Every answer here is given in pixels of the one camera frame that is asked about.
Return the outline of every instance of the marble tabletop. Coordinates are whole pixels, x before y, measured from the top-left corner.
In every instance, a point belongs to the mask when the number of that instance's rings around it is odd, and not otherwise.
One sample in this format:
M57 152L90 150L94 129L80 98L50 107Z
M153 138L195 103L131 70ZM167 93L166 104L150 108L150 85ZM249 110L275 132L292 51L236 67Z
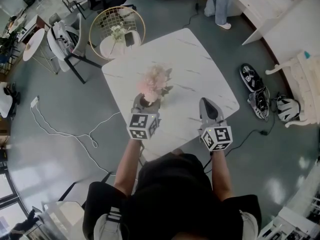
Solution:
M216 103L225 119L239 109L236 97L215 62L191 30L184 28L143 44L102 67L126 122L139 94L137 83L155 64L172 69L167 86L173 88L161 102L159 128L150 140L143 141L143 156L147 161L199 136L199 101L202 97Z

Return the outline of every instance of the black phone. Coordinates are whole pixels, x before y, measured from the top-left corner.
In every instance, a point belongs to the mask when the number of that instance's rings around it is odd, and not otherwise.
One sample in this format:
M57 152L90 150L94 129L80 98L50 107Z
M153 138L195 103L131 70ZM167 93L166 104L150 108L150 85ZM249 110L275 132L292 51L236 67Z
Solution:
M135 44L134 35L132 34L132 32L126 33L124 35L124 39L125 39L126 47L129 47Z

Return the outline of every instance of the white helmet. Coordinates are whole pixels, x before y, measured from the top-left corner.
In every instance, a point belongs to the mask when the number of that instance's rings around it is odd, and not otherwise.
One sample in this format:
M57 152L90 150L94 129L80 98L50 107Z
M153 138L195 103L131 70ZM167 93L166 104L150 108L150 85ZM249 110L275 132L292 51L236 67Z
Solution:
M298 101L286 96L279 96L276 100L278 117L283 122L289 122L300 114L300 104Z

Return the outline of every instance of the forearm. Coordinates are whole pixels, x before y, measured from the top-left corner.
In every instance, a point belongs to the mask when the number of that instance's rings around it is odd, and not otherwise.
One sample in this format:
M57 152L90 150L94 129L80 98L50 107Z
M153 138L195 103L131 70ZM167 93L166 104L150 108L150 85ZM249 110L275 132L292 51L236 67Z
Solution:
M214 151L212 155L212 188L220 201L233 197L231 178L223 151Z
M134 189L140 148L141 142L139 140L130 139L116 171L114 187L126 196L131 195Z

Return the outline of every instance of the jeans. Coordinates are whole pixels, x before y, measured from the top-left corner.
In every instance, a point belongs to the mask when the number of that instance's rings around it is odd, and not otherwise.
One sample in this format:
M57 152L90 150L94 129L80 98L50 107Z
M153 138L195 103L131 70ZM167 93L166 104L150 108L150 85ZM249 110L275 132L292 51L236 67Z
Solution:
M232 0L207 0L204 15L209 17L215 15L215 23L224 25L227 23L228 8Z

